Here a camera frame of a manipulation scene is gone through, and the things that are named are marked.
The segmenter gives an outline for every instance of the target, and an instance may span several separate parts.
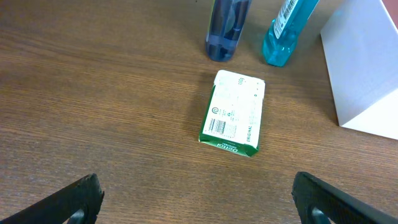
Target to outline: wood grain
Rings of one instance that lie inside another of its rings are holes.
[[[398,142],[338,127],[321,1],[287,66],[253,1],[232,61],[204,53],[211,0],[0,1],[0,219],[95,172],[98,223],[299,223],[304,170],[398,217]],[[197,141],[218,70],[267,82],[253,158]]]

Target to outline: black plastic part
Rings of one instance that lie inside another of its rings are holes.
[[[94,224],[104,192],[96,174],[90,174],[62,190],[14,214],[0,224],[68,223]]]
[[[329,224],[329,219],[337,224],[398,223],[307,172],[296,174],[292,195],[303,224]]]

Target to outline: white box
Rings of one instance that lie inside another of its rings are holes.
[[[398,0],[345,0],[321,31],[340,126],[398,139]]]

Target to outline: plastic bottle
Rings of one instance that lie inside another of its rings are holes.
[[[318,1],[285,0],[264,38],[262,54],[268,64],[279,67],[286,64]]]
[[[215,0],[206,35],[210,59],[225,62],[235,53],[252,0]]]

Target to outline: green and white box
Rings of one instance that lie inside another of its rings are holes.
[[[262,101],[266,83],[220,70],[202,122],[199,141],[242,156],[259,151]]]

